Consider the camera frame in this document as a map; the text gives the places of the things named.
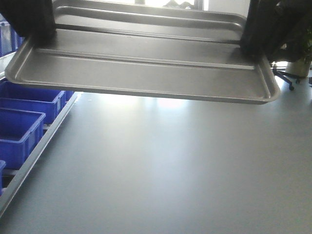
bright window light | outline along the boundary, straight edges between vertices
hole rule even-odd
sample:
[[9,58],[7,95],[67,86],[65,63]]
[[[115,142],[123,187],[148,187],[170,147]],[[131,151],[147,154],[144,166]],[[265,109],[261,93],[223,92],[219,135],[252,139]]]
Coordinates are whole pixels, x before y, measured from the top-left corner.
[[[190,4],[194,5],[194,0],[175,0],[178,4],[182,4],[183,2],[187,1]],[[169,2],[169,0],[145,0],[145,4],[147,6],[155,6],[155,7],[161,7],[166,5]]]

metal tray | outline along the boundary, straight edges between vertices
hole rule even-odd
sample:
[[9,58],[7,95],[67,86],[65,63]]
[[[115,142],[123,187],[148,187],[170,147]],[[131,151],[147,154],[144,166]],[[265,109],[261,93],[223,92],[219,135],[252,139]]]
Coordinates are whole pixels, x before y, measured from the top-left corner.
[[29,38],[6,68],[15,83],[86,92],[266,103],[266,58],[239,49],[245,18],[92,0],[56,0],[57,34]]

gray table surface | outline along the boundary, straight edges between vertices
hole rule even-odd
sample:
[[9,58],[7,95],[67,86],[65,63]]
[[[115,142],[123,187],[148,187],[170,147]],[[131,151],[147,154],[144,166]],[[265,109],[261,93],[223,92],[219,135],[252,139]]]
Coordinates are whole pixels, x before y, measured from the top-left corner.
[[311,234],[312,88],[265,105],[84,93],[1,234]]

office chair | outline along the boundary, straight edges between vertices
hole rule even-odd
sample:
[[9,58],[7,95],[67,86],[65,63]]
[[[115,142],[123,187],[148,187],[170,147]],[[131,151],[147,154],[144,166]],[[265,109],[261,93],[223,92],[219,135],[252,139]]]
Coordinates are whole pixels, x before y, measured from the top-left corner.
[[300,43],[312,24],[311,0],[251,0],[240,40],[241,51],[254,59],[265,53],[274,64],[272,71],[294,90],[288,79],[299,83],[303,77],[280,71],[277,61],[295,62],[304,56]]

chair leg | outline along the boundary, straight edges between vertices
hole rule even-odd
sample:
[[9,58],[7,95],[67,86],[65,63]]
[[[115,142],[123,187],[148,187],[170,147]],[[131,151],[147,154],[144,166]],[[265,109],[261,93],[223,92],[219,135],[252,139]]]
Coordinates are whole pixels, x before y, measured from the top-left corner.
[[286,78],[281,72],[279,72],[278,70],[273,69],[273,73],[274,73],[275,76],[280,77],[282,80],[284,80],[286,83],[289,84],[289,90],[291,90],[291,91],[294,90],[293,83],[288,78]]

